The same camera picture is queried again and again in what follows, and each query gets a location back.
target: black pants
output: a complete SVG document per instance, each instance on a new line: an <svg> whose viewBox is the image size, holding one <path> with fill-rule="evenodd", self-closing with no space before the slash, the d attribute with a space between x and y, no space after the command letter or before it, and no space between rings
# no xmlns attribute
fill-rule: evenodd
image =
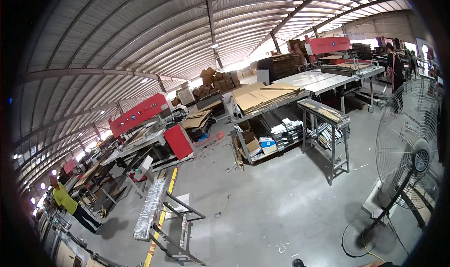
<svg viewBox="0 0 450 267"><path fill-rule="evenodd" d="M76 206L76 210L73 213L73 217L75 217L81 225L84 226L87 230L95 233L95 230L92 228L87 221L91 222L96 228L100 227L100 223L95 221L80 205Z"/></svg>
<svg viewBox="0 0 450 267"><path fill-rule="evenodd" d="M403 79L396 79L394 78L394 92L396 92L400 87L403 85ZM403 109L403 90L400 91L396 98L393 99L392 107L395 110L395 113L397 114L400 110Z"/></svg>

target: man in yellow shirt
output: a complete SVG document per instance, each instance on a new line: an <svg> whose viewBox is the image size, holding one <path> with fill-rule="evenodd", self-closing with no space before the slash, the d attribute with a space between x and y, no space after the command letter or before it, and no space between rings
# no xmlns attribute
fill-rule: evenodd
<svg viewBox="0 0 450 267"><path fill-rule="evenodd" d="M94 228L89 225L87 221L91 222L96 228L100 228L103 224L98 223L83 208L81 208L81 206L79 206L78 203L69 196L65 187L59 183L58 180L56 180L55 176L50 176L49 180L53 187L53 196L56 203L60 207L64 207L86 229L91 231L93 234L97 234L97 231L94 230Z"/></svg>

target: woman in black clothing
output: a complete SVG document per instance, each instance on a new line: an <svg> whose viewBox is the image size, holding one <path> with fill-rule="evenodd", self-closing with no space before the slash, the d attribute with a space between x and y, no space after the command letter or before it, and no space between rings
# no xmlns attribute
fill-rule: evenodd
<svg viewBox="0 0 450 267"><path fill-rule="evenodd" d="M394 53L394 47L391 43L386 44L387 48L387 76L392 83L392 93L397 91L403 84L403 64L400 57ZM392 107L395 113L398 113L400 108L403 108L402 93L398 94L397 100L394 100Z"/></svg>

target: curved metal roof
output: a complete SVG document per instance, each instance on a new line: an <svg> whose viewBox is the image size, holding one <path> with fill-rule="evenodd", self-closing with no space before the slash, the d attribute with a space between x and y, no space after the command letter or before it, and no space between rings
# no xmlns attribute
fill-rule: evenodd
<svg viewBox="0 0 450 267"><path fill-rule="evenodd" d="M287 40L408 8L405 0L53 0L12 99L18 181L48 172L79 148L78 137L94 140L93 123L108 128L117 102L127 111L159 92L156 74L169 91L216 67L213 42L226 66L273 50L270 30Z"/></svg>

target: plastic-wrapped bundle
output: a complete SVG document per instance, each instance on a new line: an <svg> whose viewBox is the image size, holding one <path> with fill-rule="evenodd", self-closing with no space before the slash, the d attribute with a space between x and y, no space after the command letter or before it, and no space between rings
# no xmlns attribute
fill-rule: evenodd
<svg viewBox="0 0 450 267"><path fill-rule="evenodd" d="M150 231L153 223L158 217L158 211L162 205L162 193L164 191L164 179L157 179L153 182L149 189L149 193L145 198L142 211L139 214L133 237L138 241L150 241Z"/></svg>

